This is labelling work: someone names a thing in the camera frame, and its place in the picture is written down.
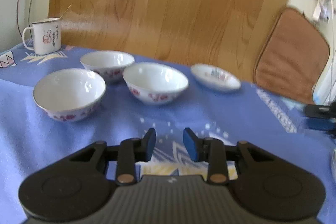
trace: mug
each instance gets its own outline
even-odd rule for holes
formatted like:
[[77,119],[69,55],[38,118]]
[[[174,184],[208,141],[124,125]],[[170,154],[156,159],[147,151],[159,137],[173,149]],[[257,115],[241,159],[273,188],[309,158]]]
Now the mug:
[[[61,48],[60,18],[47,18],[32,23],[32,27],[26,27],[22,33],[22,42],[26,49],[34,51],[38,55],[56,52]],[[28,47],[25,42],[25,33],[28,29],[34,31],[34,47]]]

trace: ribbed gray panel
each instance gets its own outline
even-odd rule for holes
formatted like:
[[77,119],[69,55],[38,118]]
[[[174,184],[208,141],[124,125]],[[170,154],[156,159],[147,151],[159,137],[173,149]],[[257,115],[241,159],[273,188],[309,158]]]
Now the ribbed gray panel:
[[[136,185],[117,188],[97,213],[68,223],[285,224],[252,215],[235,202],[226,187],[208,185],[201,176],[143,176]],[[319,224],[319,221],[310,218],[293,223]],[[26,224],[51,223],[28,220]]]

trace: white bowl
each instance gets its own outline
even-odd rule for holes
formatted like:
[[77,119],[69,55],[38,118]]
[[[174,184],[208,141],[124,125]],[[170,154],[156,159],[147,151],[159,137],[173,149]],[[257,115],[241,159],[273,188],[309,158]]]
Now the white bowl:
[[78,121],[91,114],[106,90],[104,79],[86,69],[63,69],[43,77],[34,87],[35,103],[58,121]]
[[237,77],[211,65],[195,64],[191,67],[191,73],[200,83],[217,91],[230,92],[241,87]]
[[122,79],[124,69],[135,59],[125,52],[97,51],[83,55],[80,61],[84,68],[98,73],[106,83],[115,83]]
[[163,105],[188,88],[188,78],[180,71],[157,63],[137,63],[124,71],[130,92],[146,104]]

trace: bowl rim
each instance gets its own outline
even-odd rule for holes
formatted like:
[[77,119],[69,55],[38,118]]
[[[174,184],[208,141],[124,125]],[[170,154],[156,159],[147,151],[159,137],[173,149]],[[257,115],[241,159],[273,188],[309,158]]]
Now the bowl rim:
[[224,71],[225,73],[227,73],[227,74],[229,74],[231,77],[233,77],[235,80],[237,80],[238,83],[239,83],[240,85],[242,84],[241,80],[238,79],[238,77],[234,76],[232,73],[230,73],[230,72],[228,72],[227,70],[224,70],[224,69],[222,69],[222,68],[220,68],[220,67],[216,67],[216,66],[212,66],[212,65],[208,65],[208,64],[202,64],[202,63],[196,63],[196,64],[192,65],[192,66],[190,67],[191,74],[192,74],[194,77],[199,78],[199,79],[202,79],[202,80],[205,81],[205,82],[212,83],[212,84],[215,84],[215,85],[218,85],[218,86],[221,86],[221,87],[224,87],[224,86],[227,87],[227,85],[226,85],[225,83],[223,83],[223,82],[221,82],[221,81],[219,81],[219,80],[217,80],[217,79],[209,79],[209,78],[207,78],[207,77],[204,77],[204,76],[202,76],[202,75],[199,75],[199,74],[194,73],[193,68],[195,68],[196,66],[204,66],[204,67],[208,67],[208,68],[220,69],[221,71]]
[[[44,78],[48,77],[49,75],[52,75],[52,74],[55,74],[55,73],[59,73],[60,71],[65,71],[65,70],[77,70],[77,71],[78,71],[78,70],[81,70],[81,71],[85,71],[85,72],[91,72],[91,73],[94,73],[95,76],[97,76],[98,79],[101,78],[101,80],[102,80],[103,83],[104,83],[104,90],[103,90],[103,92],[101,93],[101,95],[100,95],[97,99],[93,100],[92,102],[90,102],[90,103],[88,103],[88,104],[86,104],[86,105],[84,105],[84,106],[77,107],[77,108],[64,109],[64,110],[51,110],[51,109],[47,109],[47,108],[45,108],[45,107],[42,107],[42,106],[37,102],[37,100],[35,99],[35,88],[37,87],[37,85],[38,85]],[[34,86],[34,89],[33,89],[33,99],[34,99],[35,104],[37,104],[37,106],[40,107],[41,109],[43,109],[44,111],[48,111],[48,112],[52,112],[52,113],[63,113],[63,112],[76,111],[76,110],[80,110],[80,109],[89,107],[90,105],[93,105],[93,104],[95,104],[96,102],[98,102],[98,101],[104,96],[105,92],[106,92],[106,82],[105,82],[104,78],[101,77],[98,73],[96,73],[96,72],[94,72],[94,71],[92,71],[92,70],[89,70],[89,69],[68,68],[68,69],[61,69],[61,70],[54,71],[54,72],[52,72],[52,73],[50,73],[50,74],[45,75],[44,77],[42,77],[42,78],[36,83],[36,85]]]
[[[158,65],[158,66],[162,66],[162,67],[171,69],[171,70],[175,71],[176,73],[179,73],[179,74],[181,74],[183,77],[185,77],[186,80],[187,80],[187,84],[186,84],[184,87],[179,88],[179,89],[176,89],[176,90],[160,90],[160,91],[155,91],[155,90],[152,90],[152,89],[146,89],[146,88],[143,88],[143,87],[141,87],[141,86],[135,85],[135,84],[131,83],[129,80],[126,80],[126,79],[125,79],[125,73],[126,73],[128,70],[132,69],[132,68],[135,67],[135,66],[138,66],[138,65],[146,65],[146,64],[149,64],[149,65]],[[155,93],[168,93],[168,94],[171,94],[171,93],[177,93],[177,92],[182,92],[183,90],[186,90],[186,89],[189,87],[189,79],[188,79],[188,77],[187,77],[182,71],[180,71],[180,70],[178,70],[178,69],[175,69],[175,68],[173,68],[173,67],[171,67],[171,66],[167,66],[167,65],[164,65],[164,64],[161,64],[161,63],[156,63],[156,62],[139,62],[139,63],[136,63],[136,64],[134,64],[134,65],[132,65],[132,66],[127,67],[127,68],[124,70],[124,72],[123,72],[123,79],[125,80],[125,82],[127,83],[127,85],[128,85],[128,84],[131,84],[132,86],[134,86],[134,87],[136,87],[136,88],[138,88],[138,89],[142,89],[142,90],[145,90],[145,91],[148,91],[148,92],[155,92]]]
[[[97,53],[97,52],[109,52],[109,53],[125,54],[125,55],[130,56],[133,60],[132,60],[131,62],[127,63],[127,64],[124,64],[124,65],[115,65],[115,66],[107,66],[107,67],[92,66],[92,65],[87,64],[87,63],[84,63],[84,62],[82,61],[82,59],[83,59],[84,57],[86,57],[86,56],[88,56],[88,55],[94,55],[94,54]],[[83,66],[85,66],[85,65],[86,65],[86,66],[90,66],[90,67],[92,67],[92,68],[94,68],[94,69],[119,69],[119,68],[128,67],[128,66],[134,64],[134,63],[135,63],[135,57],[134,57],[133,55],[127,53],[127,52],[119,52],[119,51],[92,51],[92,52],[88,52],[88,53],[82,55],[81,58],[79,59],[79,61],[80,61],[80,63],[81,63]]]

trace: wood panel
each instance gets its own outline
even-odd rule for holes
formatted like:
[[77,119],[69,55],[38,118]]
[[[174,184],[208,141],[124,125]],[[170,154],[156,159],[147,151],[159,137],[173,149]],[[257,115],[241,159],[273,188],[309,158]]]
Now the wood panel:
[[244,80],[287,0],[50,0],[73,4],[62,43],[120,50],[185,65],[218,65]]

